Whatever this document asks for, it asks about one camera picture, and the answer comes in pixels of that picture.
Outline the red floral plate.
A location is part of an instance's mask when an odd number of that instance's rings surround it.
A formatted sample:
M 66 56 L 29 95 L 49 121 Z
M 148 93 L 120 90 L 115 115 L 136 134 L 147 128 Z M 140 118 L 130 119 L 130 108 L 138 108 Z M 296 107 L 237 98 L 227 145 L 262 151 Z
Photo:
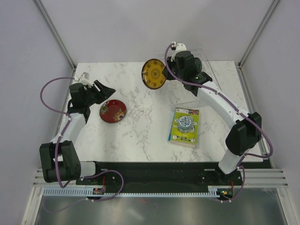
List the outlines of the red floral plate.
M 126 105 L 117 99 L 103 103 L 99 110 L 100 118 L 107 123 L 116 123 L 124 119 L 127 114 Z

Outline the yellow brown patterned plate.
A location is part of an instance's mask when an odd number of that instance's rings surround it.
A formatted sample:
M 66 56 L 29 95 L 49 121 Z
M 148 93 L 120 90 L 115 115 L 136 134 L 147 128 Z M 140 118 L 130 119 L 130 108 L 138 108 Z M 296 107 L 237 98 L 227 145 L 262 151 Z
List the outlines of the yellow brown patterned plate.
M 151 90 L 160 89 L 166 82 L 166 76 L 163 74 L 164 69 L 164 63 L 158 59 L 146 61 L 141 70 L 143 84 Z

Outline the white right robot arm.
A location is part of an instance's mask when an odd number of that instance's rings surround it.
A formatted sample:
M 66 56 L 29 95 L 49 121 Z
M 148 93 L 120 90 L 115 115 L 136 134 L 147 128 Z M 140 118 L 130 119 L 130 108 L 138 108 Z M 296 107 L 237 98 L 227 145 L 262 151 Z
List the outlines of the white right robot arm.
M 173 56 L 164 56 L 163 75 L 167 80 L 176 80 L 195 97 L 207 103 L 230 129 L 225 139 L 227 149 L 218 163 L 215 180 L 226 184 L 232 172 L 241 164 L 243 158 L 261 140 L 262 118 L 257 112 L 249 113 L 229 99 L 203 70 L 201 60 L 190 51 L 176 51 Z

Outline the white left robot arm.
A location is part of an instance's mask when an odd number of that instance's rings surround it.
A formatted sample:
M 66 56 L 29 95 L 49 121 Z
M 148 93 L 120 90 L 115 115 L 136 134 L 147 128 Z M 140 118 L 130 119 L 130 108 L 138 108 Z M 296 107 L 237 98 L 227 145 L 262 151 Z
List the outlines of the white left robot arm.
M 86 79 L 69 86 L 71 99 L 67 111 L 61 112 L 66 116 L 63 127 L 48 143 L 39 148 L 44 180 L 47 183 L 57 182 L 65 188 L 69 182 L 87 178 L 92 184 L 99 184 L 103 173 L 96 169 L 94 161 L 80 161 L 75 150 L 81 130 L 90 117 L 90 107 L 101 104 L 116 92 L 115 89 L 104 86 L 98 80 L 90 83 Z

